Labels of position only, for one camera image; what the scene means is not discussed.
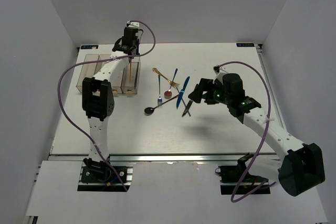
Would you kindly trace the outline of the dark blue chopstick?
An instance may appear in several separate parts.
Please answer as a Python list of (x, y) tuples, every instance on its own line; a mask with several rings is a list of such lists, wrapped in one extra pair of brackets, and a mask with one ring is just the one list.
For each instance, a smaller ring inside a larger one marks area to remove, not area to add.
[(185, 101), (184, 101), (184, 99), (183, 98), (181, 98), (181, 102), (183, 103), (183, 105), (184, 105), (184, 109), (185, 109), (185, 107), (186, 107), (186, 105), (187, 105), (187, 103), (185, 103)]

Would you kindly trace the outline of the blue knife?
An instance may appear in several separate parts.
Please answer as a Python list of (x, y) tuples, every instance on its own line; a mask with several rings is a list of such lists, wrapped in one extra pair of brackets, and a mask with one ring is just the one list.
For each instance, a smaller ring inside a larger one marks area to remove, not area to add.
[(177, 108), (177, 109), (178, 109), (179, 106), (180, 106), (180, 103), (181, 103), (181, 101), (182, 101), (182, 98), (183, 98), (183, 95), (184, 95), (184, 92), (185, 92), (185, 89), (186, 89), (186, 87), (187, 87), (187, 85), (188, 85), (189, 80), (190, 80), (190, 76), (188, 76), (188, 77), (185, 79), (184, 84), (183, 84), (183, 87), (182, 87), (182, 89), (181, 89), (180, 92), (179, 92), (179, 95), (178, 95), (178, 98), (177, 98), (177, 102), (176, 102), (176, 108)]

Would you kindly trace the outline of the black knife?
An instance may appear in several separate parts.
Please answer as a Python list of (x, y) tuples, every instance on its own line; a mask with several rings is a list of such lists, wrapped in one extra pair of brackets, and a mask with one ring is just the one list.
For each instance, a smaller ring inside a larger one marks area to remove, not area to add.
[(193, 101), (192, 100), (189, 100), (188, 104), (186, 105), (183, 113), (182, 113), (182, 117), (184, 117), (186, 114), (189, 114), (189, 109), (192, 105)]

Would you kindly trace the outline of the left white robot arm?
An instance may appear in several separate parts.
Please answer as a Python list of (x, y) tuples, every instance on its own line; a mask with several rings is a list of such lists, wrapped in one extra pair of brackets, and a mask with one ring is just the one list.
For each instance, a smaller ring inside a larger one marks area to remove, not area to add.
[(115, 42), (105, 64), (93, 77), (86, 77), (82, 82), (82, 108), (93, 139), (88, 158), (94, 162), (103, 162), (109, 157), (107, 127), (114, 110), (112, 83), (127, 67), (132, 56), (139, 54), (139, 31), (139, 23), (131, 22), (125, 27), (123, 36)]

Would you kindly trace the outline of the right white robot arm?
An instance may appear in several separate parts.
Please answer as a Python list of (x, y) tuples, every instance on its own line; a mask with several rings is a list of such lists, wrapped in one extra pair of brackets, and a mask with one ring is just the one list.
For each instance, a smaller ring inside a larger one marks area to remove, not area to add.
[(253, 154), (240, 158), (237, 175), (241, 180), (247, 182), (255, 176), (270, 179), (291, 196), (325, 181), (321, 148), (315, 143), (305, 144), (271, 121), (261, 104), (245, 94), (238, 74), (220, 73), (214, 80), (202, 78), (188, 97), (195, 103), (226, 105), (233, 117), (262, 137), (277, 154), (276, 161)]

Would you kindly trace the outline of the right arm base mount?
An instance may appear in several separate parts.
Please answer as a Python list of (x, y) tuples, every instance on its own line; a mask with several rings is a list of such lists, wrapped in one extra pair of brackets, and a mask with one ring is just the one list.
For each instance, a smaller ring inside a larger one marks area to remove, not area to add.
[[(215, 169), (215, 174), (220, 177), (221, 195), (231, 195), (246, 169), (247, 161), (252, 159), (253, 154), (246, 154), (237, 161), (237, 165), (222, 165)], [(260, 185), (265, 178), (248, 173), (238, 187), (236, 194), (244, 195)]]

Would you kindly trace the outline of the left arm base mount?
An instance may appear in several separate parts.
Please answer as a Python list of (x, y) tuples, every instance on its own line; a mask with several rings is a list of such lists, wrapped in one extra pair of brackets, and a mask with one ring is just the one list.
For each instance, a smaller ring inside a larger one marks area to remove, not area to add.
[(87, 192), (125, 192), (130, 188), (132, 168), (115, 166), (114, 170), (104, 161), (96, 162), (84, 158), (79, 176), (77, 191)]

